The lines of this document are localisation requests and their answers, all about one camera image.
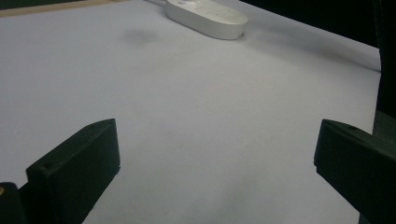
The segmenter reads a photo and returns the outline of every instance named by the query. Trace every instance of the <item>wooden edge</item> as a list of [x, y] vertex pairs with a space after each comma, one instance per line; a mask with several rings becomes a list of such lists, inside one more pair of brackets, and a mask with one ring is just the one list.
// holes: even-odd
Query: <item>wooden edge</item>
[[77, 8], [77, 7], [98, 6], [98, 5], [123, 2], [123, 1], [125, 0], [85, 0], [78, 2], [37, 6], [37, 7], [12, 8], [12, 9], [0, 10], [0, 18], [27, 15], [27, 14], [40, 13], [40, 12], [64, 10], [64, 9]]

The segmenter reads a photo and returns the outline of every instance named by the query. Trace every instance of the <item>black wall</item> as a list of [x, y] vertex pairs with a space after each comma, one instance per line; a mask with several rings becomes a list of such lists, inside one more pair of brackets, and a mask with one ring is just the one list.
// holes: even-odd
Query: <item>black wall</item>
[[372, 0], [242, 0], [256, 7], [377, 47]]

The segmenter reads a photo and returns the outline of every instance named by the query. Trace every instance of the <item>white plastic object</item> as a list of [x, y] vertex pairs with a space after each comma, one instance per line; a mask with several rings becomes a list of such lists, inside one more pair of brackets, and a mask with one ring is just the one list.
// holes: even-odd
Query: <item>white plastic object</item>
[[237, 39], [245, 32], [248, 17], [210, 0], [166, 0], [166, 16], [204, 35]]

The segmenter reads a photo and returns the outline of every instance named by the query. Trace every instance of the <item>white object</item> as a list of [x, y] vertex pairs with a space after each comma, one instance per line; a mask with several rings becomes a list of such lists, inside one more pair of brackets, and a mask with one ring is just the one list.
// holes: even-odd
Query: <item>white object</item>
[[166, 15], [217, 39], [236, 39], [248, 22], [243, 13], [210, 0], [167, 0]]

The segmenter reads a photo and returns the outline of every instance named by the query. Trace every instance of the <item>white surface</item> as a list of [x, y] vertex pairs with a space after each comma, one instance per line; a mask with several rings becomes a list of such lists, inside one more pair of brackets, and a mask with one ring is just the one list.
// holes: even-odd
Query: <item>white surface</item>
[[226, 40], [242, 36], [248, 22], [247, 16], [238, 10], [210, 0], [167, 0], [165, 13], [204, 35]]
[[85, 224], [356, 224], [313, 158], [322, 119], [372, 130], [377, 49], [227, 5], [242, 39], [140, 0], [0, 19], [1, 181], [115, 118], [121, 170]]

